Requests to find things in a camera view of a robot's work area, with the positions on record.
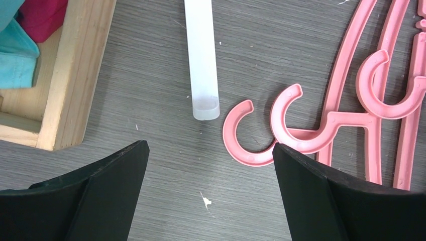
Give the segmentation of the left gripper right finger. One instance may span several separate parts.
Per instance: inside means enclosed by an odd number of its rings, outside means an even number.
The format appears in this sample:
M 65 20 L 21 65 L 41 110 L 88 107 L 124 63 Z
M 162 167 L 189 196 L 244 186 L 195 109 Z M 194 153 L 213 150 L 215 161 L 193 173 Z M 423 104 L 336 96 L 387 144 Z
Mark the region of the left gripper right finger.
M 273 159 L 293 240 L 425 240 L 425 193 L 359 179 L 284 144 Z

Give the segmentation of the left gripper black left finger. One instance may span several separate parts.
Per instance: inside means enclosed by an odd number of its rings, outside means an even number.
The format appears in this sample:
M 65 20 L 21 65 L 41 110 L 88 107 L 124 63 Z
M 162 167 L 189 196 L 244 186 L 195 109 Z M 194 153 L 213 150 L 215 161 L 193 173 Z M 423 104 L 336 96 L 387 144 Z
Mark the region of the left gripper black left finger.
M 129 146 L 27 189 L 1 191 L 1 240 L 126 240 L 149 147 Z

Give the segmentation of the pink plastic hanger large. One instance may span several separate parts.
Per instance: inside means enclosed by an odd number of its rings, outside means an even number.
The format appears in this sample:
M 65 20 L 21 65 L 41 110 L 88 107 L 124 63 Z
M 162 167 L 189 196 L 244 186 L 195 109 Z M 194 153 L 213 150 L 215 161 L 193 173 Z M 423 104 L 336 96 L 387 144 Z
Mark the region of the pink plastic hanger large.
M 303 154 L 317 154 L 317 160 L 331 165 L 332 142 L 340 127 L 362 127 L 365 130 L 365 177 L 381 184 L 381 157 L 379 120 L 368 113 L 339 111 L 341 96 L 350 65 L 376 1 L 360 1 L 348 25 L 331 72 L 323 104 L 321 125 L 316 131 L 288 129 L 285 115 L 290 105 L 303 92 L 300 84 L 283 90 L 274 101 L 270 112 L 270 125 L 275 139 Z

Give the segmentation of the wooden tray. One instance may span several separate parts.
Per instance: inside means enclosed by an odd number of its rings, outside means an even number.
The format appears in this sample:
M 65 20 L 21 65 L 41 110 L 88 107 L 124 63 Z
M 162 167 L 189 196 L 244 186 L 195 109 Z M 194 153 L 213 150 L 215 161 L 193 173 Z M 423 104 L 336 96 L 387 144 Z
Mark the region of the wooden tray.
M 1 90 L 1 140 L 55 151 L 84 138 L 115 1 L 69 1 L 39 45 L 35 86 Z

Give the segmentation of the teal cloth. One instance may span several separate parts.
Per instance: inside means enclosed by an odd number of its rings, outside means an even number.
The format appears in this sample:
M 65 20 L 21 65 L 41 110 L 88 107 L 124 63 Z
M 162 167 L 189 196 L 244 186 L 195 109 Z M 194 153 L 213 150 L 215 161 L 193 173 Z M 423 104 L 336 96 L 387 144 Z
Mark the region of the teal cloth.
M 1 1 L 1 89 L 31 88 L 40 51 L 16 16 L 23 1 Z

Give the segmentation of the magenta cloth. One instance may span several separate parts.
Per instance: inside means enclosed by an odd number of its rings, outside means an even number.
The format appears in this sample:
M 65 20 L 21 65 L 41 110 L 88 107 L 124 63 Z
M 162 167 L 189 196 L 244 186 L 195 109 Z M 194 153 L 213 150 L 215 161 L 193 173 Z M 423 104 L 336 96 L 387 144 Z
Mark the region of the magenta cloth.
M 45 42 L 63 24 L 68 0 L 26 0 L 18 23 L 35 43 Z

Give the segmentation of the white metal clothes rack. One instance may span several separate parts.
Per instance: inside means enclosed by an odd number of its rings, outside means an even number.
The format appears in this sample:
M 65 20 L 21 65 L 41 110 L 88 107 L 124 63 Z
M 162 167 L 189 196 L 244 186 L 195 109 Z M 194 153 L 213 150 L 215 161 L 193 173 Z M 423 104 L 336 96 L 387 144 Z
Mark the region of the white metal clothes rack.
M 184 0 L 192 113 L 199 121 L 219 117 L 214 22 L 211 0 Z

